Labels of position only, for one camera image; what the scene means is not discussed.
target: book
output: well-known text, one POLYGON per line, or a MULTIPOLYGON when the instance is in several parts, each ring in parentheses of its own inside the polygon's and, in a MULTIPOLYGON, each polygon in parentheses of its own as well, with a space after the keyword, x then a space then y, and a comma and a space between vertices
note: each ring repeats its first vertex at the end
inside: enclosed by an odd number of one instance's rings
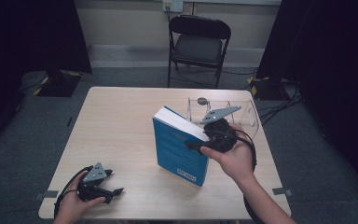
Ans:
POLYGON ((202 187, 209 158, 190 150, 186 142, 209 141, 203 129, 167 106, 153 117, 158 165, 202 187))

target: hand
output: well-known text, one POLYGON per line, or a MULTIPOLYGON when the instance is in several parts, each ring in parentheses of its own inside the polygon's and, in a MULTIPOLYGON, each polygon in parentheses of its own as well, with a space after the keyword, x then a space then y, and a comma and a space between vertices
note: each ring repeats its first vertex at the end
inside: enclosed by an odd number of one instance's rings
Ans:
MULTIPOLYGON (((230 126, 234 130, 242 131, 241 126, 237 124, 231 124, 230 126)), ((240 138, 249 140, 244 133, 236 132, 236 134, 240 138)), ((200 150, 204 155, 217 161, 223 171, 236 182, 240 181, 240 179, 255 177, 252 165, 252 151, 242 141, 237 141, 234 147, 226 153, 218 152, 209 147, 202 147, 200 150)))
POLYGON ((84 171, 78 175, 74 181, 69 186, 68 190, 65 193, 65 196, 62 199, 60 206, 60 211, 57 217, 54 219, 55 224, 59 223, 75 223, 80 219, 83 214, 89 210, 91 207, 94 207, 105 201, 104 197, 96 198, 94 200, 83 202, 77 196, 77 185, 80 179, 87 173, 84 171))

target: gray metal part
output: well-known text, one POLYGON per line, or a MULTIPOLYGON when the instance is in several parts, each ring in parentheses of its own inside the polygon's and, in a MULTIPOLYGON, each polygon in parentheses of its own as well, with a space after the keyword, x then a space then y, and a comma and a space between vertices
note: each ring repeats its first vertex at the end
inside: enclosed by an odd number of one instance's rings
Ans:
POLYGON ((93 185, 94 181, 105 179, 106 172, 104 171, 103 165, 100 162, 94 165, 94 167, 89 171, 89 173, 83 178, 85 185, 93 185))
POLYGON ((241 106, 237 105, 237 106, 232 106, 232 107, 226 107, 226 108, 222 108, 222 109, 215 109, 215 110, 211 110, 206 116, 205 118, 203 118, 200 123, 201 124, 206 124, 206 123, 210 123, 210 122, 214 122, 217 121, 219 119, 222 119, 223 117, 234 113, 237 110, 240 110, 241 106))

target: white wall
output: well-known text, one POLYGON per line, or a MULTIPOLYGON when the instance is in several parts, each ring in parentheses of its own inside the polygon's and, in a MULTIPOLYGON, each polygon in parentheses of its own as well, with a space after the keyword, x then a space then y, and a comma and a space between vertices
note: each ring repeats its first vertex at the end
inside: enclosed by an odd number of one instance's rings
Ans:
MULTIPOLYGON (((167 46, 168 19, 161 1, 77 0, 88 45, 167 46)), ((279 6, 196 3, 194 12, 226 22, 231 48, 263 49, 279 6)), ((183 14, 193 4, 185 2, 183 14)))

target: wall outlet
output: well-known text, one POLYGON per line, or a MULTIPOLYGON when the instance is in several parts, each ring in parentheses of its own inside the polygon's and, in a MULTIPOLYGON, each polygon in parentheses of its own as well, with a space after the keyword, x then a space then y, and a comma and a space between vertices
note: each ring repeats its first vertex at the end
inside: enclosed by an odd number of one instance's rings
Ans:
POLYGON ((173 1, 162 1, 162 11, 173 11, 173 1))
POLYGON ((182 0, 163 0, 162 1, 162 11, 171 12, 183 12, 183 1, 182 0))

